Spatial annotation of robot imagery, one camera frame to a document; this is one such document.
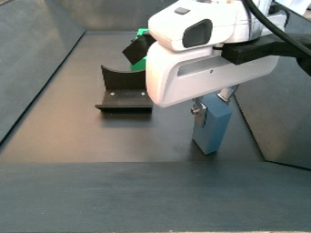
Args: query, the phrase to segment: green object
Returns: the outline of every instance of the green object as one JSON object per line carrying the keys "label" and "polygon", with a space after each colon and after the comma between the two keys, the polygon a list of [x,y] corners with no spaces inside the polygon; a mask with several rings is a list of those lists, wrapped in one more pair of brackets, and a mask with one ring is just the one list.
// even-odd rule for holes
{"label": "green object", "polygon": [[[148,31],[148,28],[140,28],[136,34],[136,38],[139,38],[146,31]],[[138,71],[143,69],[146,69],[146,57],[135,65],[131,66],[131,71]]]}

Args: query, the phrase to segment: bin floor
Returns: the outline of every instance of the bin floor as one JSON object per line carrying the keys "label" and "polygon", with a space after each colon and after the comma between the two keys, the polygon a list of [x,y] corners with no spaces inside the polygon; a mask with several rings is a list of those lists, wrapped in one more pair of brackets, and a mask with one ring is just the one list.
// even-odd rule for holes
{"label": "bin floor", "polygon": [[122,51],[135,33],[90,32],[0,148],[7,162],[263,161],[236,102],[219,152],[208,157],[192,141],[192,101],[154,113],[104,115],[102,65],[130,71]]}

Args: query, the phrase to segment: black cable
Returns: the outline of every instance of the black cable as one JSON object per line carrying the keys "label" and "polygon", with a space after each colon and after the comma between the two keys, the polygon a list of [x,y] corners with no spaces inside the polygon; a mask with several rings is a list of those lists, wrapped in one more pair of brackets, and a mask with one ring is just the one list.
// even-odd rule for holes
{"label": "black cable", "polygon": [[264,14],[258,9],[255,3],[252,3],[252,0],[243,0],[247,8],[250,9],[254,16],[258,18],[260,23],[267,27],[267,29],[291,46],[294,46],[307,57],[311,58],[311,50],[300,44],[294,38],[291,38],[266,18]]}

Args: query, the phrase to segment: black mount plate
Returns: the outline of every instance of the black mount plate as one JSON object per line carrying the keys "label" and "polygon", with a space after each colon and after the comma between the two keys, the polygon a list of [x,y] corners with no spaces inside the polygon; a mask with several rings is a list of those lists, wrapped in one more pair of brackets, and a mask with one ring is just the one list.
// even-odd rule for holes
{"label": "black mount plate", "polygon": [[103,101],[95,107],[103,112],[151,113],[152,100],[146,89],[146,71],[120,72],[102,66],[106,86]]}

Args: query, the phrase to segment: black bracket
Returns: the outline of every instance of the black bracket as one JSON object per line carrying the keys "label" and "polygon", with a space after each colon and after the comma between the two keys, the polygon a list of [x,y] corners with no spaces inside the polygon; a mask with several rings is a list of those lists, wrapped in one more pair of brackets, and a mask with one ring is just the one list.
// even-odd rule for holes
{"label": "black bracket", "polygon": [[[311,35],[288,34],[309,49],[311,49]],[[311,58],[307,57],[295,47],[283,42],[276,35],[264,35],[256,40],[226,44],[223,46],[222,57],[235,65],[240,65],[266,56],[290,56],[295,57],[298,65],[311,76]]]}
{"label": "black bracket", "polygon": [[110,113],[151,113],[152,100],[146,90],[146,71],[120,72],[102,66],[106,86],[103,101],[95,107]]}

